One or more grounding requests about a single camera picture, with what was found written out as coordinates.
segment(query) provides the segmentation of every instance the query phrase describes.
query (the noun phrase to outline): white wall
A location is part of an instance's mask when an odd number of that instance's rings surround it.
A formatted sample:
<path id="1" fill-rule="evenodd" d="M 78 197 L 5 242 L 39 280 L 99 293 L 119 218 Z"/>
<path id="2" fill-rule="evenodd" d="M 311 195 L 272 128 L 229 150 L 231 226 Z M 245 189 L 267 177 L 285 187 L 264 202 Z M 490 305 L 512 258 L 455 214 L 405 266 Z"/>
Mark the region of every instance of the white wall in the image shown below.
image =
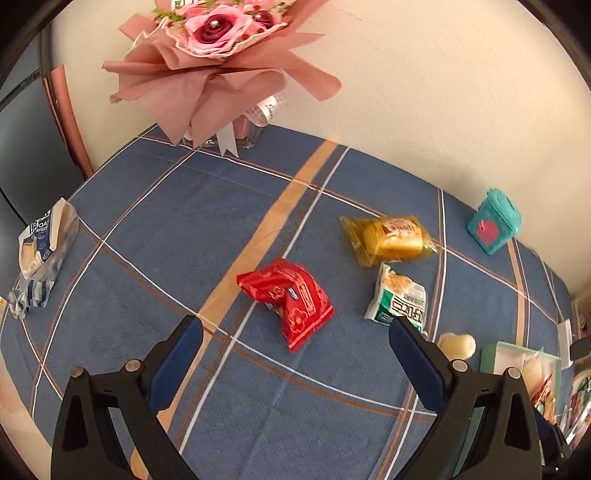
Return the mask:
<path id="1" fill-rule="evenodd" d="M 118 24 L 151 5 L 74 0 L 56 22 L 96 165 L 149 124 L 139 107 L 108 104 L 116 80 L 100 65 L 129 46 Z M 343 90 L 317 103 L 290 85 L 278 124 L 372 154 L 472 206 L 500 187 L 522 212 L 520 240 L 571 290 L 590 277 L 591 92 L 517 0 L 330 0 L 302 30 L 327 34 L 298 53 Z"/>
<path id="2" fill-rule="evenodd" d="M 131 103 L 109 103 L 117 75 L 101 69 L 120 60 L 131 41 L 117 29 L 131 15 L 154 8 L 153 0 L 74 0 L 53 22 L 55 65 L 64 64 L 72 106 L 95 170 L 153 122 Z"/>

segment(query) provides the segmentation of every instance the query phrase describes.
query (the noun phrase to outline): red flower print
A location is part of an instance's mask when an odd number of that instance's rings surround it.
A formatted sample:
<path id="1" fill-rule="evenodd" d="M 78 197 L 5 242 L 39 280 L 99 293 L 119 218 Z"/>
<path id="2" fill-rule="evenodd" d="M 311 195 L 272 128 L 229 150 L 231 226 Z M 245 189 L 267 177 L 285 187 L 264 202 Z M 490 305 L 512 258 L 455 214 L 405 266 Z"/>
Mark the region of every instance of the red flower print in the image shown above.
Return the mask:
<path id="1" fill-rule="evenodd" d="M 300 309 L 293 309 L 287 317 L 290 323 L 290 330 L 294 333 L 301 333 L 306 328 L 305 322 L 308 318 L 306 312 L 302 312 Z"/>
<path id="2" fill-rule="evenodd" d="M 278 300 L 285 295 L 285 290 L 281 287 L 273 287 L 269 290 L 269 295 L 273 300 Z"/>

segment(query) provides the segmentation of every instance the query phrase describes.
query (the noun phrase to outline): bed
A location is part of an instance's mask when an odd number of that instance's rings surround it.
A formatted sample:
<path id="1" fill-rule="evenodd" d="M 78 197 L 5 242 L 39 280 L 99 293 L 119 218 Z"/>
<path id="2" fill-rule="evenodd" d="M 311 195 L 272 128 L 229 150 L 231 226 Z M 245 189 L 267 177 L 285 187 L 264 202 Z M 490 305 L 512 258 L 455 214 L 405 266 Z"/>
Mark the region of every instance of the bed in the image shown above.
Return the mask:
<path id="1" fill-rule="evenodd" d="M 473 210 L 379 159 L 268 127 L 240 158 L 172 146 L 153 127 L 72 197 L 80 231 L 46 309 L 5 317 L 0 348 L 51 444 L 70 370 L 143 358 L 185 314 L 205 340 L 159 419 L 201 479 L 390 479 L 430 427 L 383 325 L 363 320 L 376 268 L 358 266 L 339 217 L 418 216 L 441 254 L 397 264 L 428 295 L 430 339 L 471 333 L 557 355 L 557 309 L 543 264 L 511 241 L 487 256 Z M 236 291 L 247 265 L 286 257 L 329 295 L 335 316 L 296 353 L 278 317 Z M 547 266 L 558 303 L 569 294 Z M 478 369 L 480 353 L 469 360 Z M 571 371 L 563 375 L 564 401 Z M 122 418 L 124 451 L 147 474 Z"/>

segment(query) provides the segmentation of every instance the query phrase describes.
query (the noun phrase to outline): green snack package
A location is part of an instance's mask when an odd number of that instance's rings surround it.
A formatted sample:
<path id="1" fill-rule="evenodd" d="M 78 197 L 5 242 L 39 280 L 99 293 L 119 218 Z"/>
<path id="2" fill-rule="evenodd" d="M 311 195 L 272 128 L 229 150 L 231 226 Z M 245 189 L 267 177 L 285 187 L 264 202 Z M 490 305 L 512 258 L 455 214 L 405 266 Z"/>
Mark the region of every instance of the green snack package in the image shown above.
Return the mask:
<path id="1" fill-rule="evenodd" d="M 374 299 L 365 312 L 365 318 L 390 325 L 394 318 L 405 316 L 422 332 L 426 314 L 425 288 L 408 277 L 396 275 L 389 265 L 382 263 L 375 283 Z"/>

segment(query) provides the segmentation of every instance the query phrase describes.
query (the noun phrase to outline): yellow snack package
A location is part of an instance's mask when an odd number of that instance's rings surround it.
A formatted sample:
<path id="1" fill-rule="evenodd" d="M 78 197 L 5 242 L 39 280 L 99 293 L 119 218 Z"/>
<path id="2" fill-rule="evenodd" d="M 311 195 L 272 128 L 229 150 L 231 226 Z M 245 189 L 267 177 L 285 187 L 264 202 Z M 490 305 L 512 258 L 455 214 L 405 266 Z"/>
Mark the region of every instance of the yellow snack package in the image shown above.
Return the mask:
<path id="1" fill-rule="evenodd" d="M 362 267 L 427 258 L 437 253 L 433 238 L 413 216 L 341 217 L 340 222 Z"/>

